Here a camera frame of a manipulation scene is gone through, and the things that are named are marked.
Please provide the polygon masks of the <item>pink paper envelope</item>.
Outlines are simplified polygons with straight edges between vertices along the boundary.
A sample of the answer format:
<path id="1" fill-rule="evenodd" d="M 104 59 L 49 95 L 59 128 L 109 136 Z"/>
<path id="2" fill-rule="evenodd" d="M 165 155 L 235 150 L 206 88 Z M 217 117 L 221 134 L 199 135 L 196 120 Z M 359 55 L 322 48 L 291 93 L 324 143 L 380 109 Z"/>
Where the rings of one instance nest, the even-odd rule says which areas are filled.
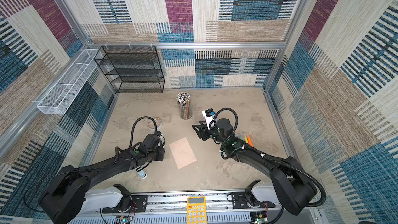
<path id="1" fill-rule="evenodd" d="M 177 169 L 182 169 L 197 161 L 187 138 L 173 142 L 169 144 L 169 147 L 177 165 Z"/>

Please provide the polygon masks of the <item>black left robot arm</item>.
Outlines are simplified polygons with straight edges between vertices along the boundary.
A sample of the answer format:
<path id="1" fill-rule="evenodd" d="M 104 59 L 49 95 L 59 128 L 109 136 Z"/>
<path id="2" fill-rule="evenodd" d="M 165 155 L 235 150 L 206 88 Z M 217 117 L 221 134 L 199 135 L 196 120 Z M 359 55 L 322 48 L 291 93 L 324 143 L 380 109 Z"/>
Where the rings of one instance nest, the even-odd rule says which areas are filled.
<path id="1" fill-rule="evenodd" d="M 118 206 L 127 211 L 132 204 L 130 192 L 121 185 L 110 189 L 93 190 L 99 183 L 120 173 L 144 170 L 153 161 L 163 161 L 165 141 L 162 133 L 154 127 L 143 142 L 134 144 L 130 141 L 128 148 L 115 148 L 115 155 L 93 165 L 75 168 L 63 167 L 56 175 L 37 182 L 34 189 L 49 181 L 41 193 L 39 209 L 27 205 L 27 208 L 45 213 L 55 224 L 67 224 L 76 216 L 98 208 Z"/>

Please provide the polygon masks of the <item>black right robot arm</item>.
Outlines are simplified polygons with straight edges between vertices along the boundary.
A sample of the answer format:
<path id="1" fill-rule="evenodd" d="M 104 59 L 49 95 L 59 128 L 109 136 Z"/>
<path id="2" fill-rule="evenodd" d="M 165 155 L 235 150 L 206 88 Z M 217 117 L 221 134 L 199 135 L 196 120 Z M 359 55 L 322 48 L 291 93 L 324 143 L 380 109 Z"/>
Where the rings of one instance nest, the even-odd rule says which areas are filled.
<path id="1" fill-rule="evenodd" d="M 297 216 L 305 207 L 319 207 L 326 202 L 326 190 L 321 182 L 305 172 L 295 158 L 272 156 L 236 136 L 236 111 L 225 107 L 214 112 L 210 108 L 203 114 L 205 119 L 192 126 L 198 138 L 212 139 L 219 144 L 222 159 L 245 163 L 269 177 L 278 202 L 290 214 Z"/>

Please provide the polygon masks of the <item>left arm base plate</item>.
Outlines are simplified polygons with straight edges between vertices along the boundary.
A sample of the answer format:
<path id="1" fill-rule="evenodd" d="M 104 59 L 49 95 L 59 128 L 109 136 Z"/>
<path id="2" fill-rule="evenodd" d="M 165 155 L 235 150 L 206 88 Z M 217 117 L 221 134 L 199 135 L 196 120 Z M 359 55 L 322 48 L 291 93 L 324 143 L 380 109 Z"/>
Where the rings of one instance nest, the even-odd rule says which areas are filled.
<path id="1" fill-rule="evenodd" d="M 115 207 L 103 208 L 104 214 L 132 214 L 146 211 L 148 195 L 123 196 Z"/>

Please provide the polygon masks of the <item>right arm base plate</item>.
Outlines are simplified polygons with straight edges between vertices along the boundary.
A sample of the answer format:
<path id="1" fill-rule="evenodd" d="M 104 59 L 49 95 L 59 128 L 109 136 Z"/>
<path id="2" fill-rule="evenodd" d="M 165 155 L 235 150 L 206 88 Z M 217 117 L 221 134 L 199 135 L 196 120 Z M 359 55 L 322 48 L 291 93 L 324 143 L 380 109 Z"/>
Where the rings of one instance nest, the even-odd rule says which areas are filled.
<path id="1" fill-rule="evenodd" d="M 229 193 L 227 200 L 232 202 L 234 209 L 276 208 L 275 203 L 268 201 L 260 202 L 254 196 L 244 191 Z"/>

